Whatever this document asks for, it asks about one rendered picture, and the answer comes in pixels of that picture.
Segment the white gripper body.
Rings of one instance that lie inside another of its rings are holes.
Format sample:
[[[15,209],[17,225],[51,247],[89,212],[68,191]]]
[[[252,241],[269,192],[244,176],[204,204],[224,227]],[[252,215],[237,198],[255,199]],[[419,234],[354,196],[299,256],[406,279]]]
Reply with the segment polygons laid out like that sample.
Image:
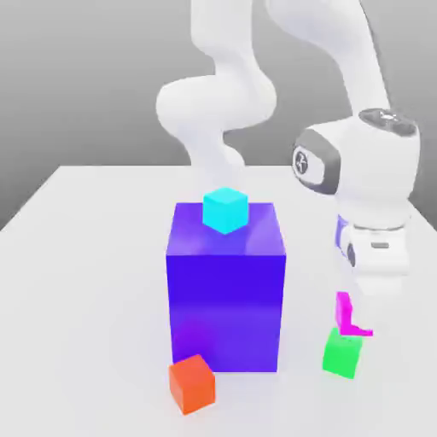
[[[409,270],[406,230],[371,230],[346,227],[341,252],[360,276],[403,276]]]

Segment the small magenta cube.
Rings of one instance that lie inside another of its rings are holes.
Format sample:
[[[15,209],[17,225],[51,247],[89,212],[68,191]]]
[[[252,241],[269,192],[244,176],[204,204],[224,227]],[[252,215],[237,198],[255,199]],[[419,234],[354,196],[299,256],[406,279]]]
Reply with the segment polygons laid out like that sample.
[[[353,305],[348,292],[338,291],[335,296],[335,321],[341,335],[371,337],[372,329],[362,329],[352,322]]]

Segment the small green cube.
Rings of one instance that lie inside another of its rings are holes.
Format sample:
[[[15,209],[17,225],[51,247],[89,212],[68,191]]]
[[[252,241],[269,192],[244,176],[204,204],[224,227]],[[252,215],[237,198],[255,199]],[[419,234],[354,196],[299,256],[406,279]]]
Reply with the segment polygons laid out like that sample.
[[[341,335],[338,328],[334,327],[325,344],[322,369],[347,379],[353,379],[362,346],[361,337]]]

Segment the small cyan cube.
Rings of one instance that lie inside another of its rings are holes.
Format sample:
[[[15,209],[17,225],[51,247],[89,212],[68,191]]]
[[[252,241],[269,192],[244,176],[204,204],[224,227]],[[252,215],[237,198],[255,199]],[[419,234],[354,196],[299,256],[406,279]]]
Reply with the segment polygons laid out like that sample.
[[[248,196],[223,187],[206,193],[202,199],[202,223],[227,235],[248,224]]]

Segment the small orange cube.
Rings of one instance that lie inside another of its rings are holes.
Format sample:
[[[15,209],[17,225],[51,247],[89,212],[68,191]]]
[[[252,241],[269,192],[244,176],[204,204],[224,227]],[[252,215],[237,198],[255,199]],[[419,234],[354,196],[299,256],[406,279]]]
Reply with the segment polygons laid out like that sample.
[[[183,415],[216,401],[216,380],[200,354],[183,359],[168,368],[169,388]]]

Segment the large purple box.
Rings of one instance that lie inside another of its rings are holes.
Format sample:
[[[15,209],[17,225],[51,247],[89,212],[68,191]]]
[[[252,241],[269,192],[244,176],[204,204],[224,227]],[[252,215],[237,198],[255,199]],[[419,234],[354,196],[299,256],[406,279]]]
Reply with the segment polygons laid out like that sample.
[[[250,204],[248,225],[222,235],[202,223],[201,204],[179,202],[166,250],[173,361],[277,371],[286,258],[272,204]]]

